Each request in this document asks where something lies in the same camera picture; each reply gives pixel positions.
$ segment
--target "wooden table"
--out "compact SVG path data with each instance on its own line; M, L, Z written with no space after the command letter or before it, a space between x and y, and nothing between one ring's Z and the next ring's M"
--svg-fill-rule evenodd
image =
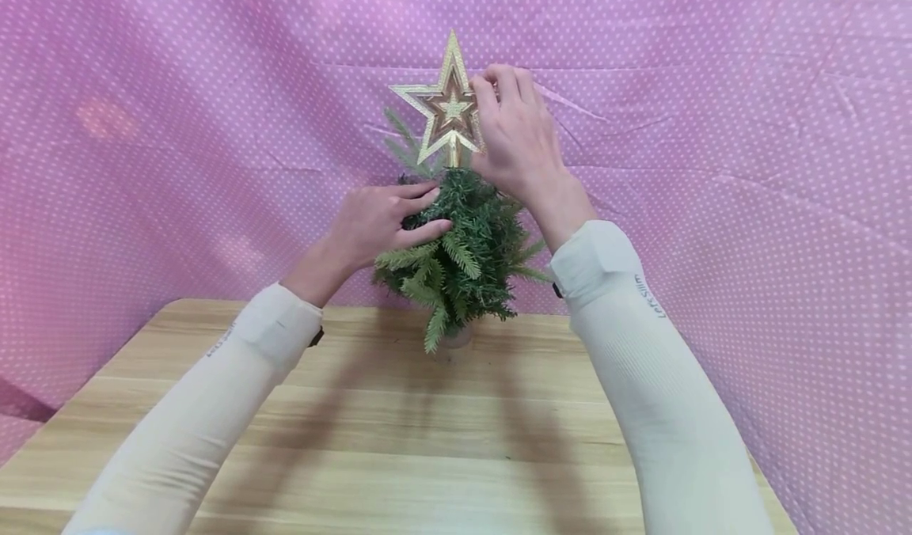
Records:
M0 533L59 533L132 427L242 304L164 308L0 470ZM329 308L191 533L643 533L618 422L565 318L481 323L457 366L424 315ZM794 533L758 475L778 533Z

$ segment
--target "plant pot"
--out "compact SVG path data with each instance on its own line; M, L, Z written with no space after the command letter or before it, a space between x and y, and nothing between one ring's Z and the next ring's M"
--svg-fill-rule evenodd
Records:
M462 357L468 353L474 333L475 325L468 324L455 336L444 337L440 340L440 343L437 343L437 353L434 354L434 359L440 365L457 365Z

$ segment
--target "glittery star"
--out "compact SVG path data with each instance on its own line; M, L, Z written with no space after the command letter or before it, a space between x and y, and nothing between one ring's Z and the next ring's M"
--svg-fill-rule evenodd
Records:
M427 117L418 163L444 146L449 147L450 167L458 165L460 145L473 152L481 151L478 103L469 87L465 68L456 32L450 31L436 85L390 86L392 91Z

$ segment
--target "arm sleeve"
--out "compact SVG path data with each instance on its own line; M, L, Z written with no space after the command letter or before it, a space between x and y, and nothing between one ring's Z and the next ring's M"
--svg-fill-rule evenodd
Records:
M628 444L647 533L772 534L738 429L623 231L588 222L551 270Z
M139 422L64 535L186 533L241 433L320 331L322 315L279 284L262 290Z

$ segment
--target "hand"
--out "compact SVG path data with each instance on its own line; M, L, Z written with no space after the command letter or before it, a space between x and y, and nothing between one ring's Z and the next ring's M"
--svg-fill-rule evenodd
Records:
M358 270L391 249L409 248L444 235L450 221L432 221L403 230L402 219L427 209L436 183L356 188L342 201L327 233L307 249L282 285L305 302L323 307Z
M599 216L582 184L564 167L552 116L532 74L491 65L472 79L472 87L487 150L473 155L473 168L528 207L551 252L556 252L584 223Z
M569 176L545 100L535 89L532 74L512 66L489 66L472 79L472 87L487 150L473 156L473 167L488 182L529 206L549 191L551 183Z

